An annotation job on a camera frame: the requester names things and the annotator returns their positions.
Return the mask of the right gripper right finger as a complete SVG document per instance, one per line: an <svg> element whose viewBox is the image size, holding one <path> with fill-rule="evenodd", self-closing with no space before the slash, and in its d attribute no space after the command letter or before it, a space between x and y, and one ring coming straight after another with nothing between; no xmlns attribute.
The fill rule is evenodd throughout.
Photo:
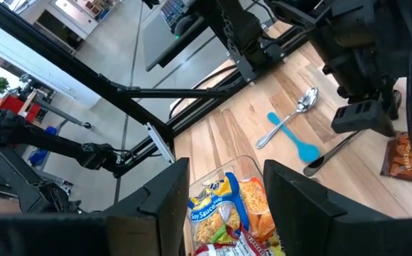
<svg viewBox="0 0 412 256"><path fill-rule="evenodd" d="M271 159L264 186L287 255L375 255L365 228L391 218Z"/></svg>

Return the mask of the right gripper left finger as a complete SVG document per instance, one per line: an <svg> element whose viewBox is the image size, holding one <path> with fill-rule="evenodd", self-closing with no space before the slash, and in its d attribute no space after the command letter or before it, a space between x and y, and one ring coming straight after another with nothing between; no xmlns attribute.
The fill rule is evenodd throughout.
<svg viewBox="0 0 412 256"><path fill-rule="evenodd" d="M177 255L183 244L189 159L178 159L131 195L107 208L111 255Z"/></svg>

